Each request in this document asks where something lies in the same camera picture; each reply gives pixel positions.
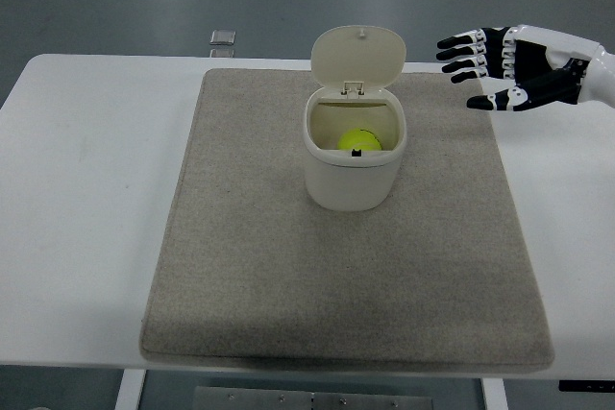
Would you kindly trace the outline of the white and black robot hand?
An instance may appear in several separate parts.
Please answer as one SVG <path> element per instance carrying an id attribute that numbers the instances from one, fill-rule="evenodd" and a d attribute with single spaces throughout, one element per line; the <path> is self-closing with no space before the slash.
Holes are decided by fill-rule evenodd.
<path id="1" fill-rule="evenodd" d="M 614 106 L 614 55 L 598 42 L 529 25 L 480 28 L 437 43 L 442 71 L 459 84 L 509 80 L 513 86 L 467 100 L 469 109 L 526 111 L 560 102 Z"/>

